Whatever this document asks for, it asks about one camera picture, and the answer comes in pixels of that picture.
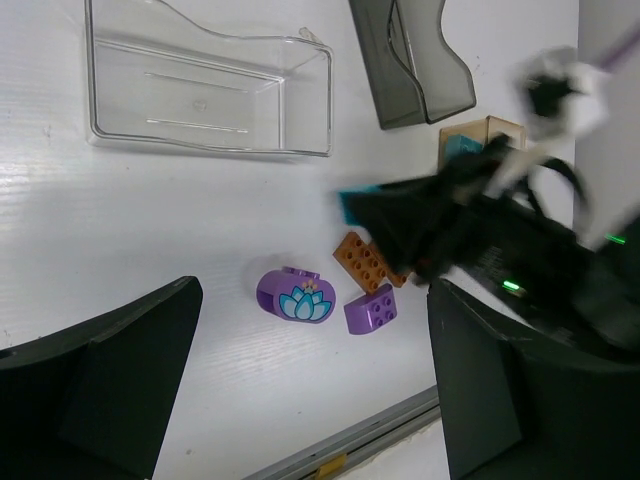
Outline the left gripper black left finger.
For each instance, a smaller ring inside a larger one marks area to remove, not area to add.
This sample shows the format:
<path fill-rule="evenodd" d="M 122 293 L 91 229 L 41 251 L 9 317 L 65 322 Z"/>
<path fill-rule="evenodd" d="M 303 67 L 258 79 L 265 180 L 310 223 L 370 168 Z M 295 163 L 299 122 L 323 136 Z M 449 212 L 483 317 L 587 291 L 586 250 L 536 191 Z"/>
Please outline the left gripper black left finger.
<path fill-rule="evenodd" d="M 2 478 L 151 478 L 202 301 L 185 276 L 2 349 Z"/>

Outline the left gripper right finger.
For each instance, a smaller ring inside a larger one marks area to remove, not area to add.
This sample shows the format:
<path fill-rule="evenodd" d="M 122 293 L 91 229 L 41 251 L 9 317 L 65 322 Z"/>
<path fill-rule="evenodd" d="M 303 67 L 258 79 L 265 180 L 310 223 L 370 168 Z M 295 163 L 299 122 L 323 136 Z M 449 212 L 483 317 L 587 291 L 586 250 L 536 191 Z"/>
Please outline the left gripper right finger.
<path fill-rule="evenodd" d="M 559 343 L 448 280 L 427 309 L 451 478 L 638 478 L 637 362 Z"/>

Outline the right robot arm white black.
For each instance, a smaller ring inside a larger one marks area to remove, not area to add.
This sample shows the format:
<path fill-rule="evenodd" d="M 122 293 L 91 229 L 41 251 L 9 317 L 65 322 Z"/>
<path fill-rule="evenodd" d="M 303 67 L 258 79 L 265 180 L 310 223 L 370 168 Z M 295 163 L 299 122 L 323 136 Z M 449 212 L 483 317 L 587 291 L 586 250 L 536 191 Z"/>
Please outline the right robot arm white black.
<path fill-rule="evenodd" d="M 637 353 L 639 224 L 585 247 L 586 188 L 551 153 L 606 118 L 604 88 L 621 61 L 617 53 L 582 63 L 570 48 L 543 53 L 516 82 L 531 147 L 500 134 L 433 175 L 343 191 L 346 222 L 369 233 L 393 272 L 413 273 L 418 284 L 458 267 L 538 328 Z"/>

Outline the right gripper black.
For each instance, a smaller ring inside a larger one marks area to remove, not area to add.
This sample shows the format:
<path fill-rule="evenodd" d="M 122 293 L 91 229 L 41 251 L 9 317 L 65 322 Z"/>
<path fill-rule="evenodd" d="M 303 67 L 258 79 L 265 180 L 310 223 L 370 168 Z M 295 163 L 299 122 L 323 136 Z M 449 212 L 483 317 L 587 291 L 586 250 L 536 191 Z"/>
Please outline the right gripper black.
<path fill-rule="evenodd" d="M 379 184 L 351 206 L 390 269 L 422 281 L 452 266 L 513 296 L 516 311 L 618 350 L 639 347 L 639 218 L 595 248 L 546 215 L 527 172 L 489 191 L 517 153 L 507 135 L 437 175 Z"/>

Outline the long teal lego brick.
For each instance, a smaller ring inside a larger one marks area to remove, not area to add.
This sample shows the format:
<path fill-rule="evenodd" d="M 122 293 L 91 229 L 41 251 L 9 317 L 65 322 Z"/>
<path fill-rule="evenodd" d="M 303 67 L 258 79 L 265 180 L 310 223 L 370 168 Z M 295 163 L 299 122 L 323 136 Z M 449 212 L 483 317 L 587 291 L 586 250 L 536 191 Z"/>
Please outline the long teal lego brick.
<path fill-rule="evenodd" d="M 466 153 L 478 153 L 484 148 L 484 144 L 462 134 L 451 135 L 447 138 L 444 148 L 444 160 Z"/>

